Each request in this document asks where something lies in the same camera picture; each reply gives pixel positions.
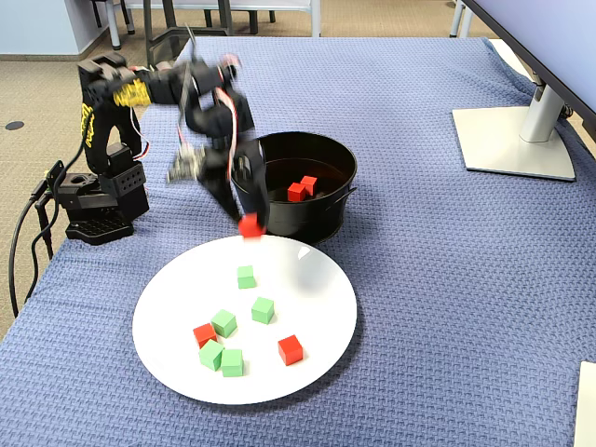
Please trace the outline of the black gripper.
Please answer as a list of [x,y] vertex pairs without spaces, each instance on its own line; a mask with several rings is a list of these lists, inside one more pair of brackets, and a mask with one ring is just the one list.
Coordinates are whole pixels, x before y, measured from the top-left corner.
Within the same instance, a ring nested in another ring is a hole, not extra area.
[[214,91],[212,104],[203,107],[201,97],[196,91],[187,95],[183,119],[210,144],[183,145],[183,177],[199,181],[225,213],[239,222],[241,214],[228,182],[234,180],[244,213],[255,214],[257,224],[265,229],[270,214],[266,163],[260,142],[245,137],[253,128],[248,102],[234,91]]

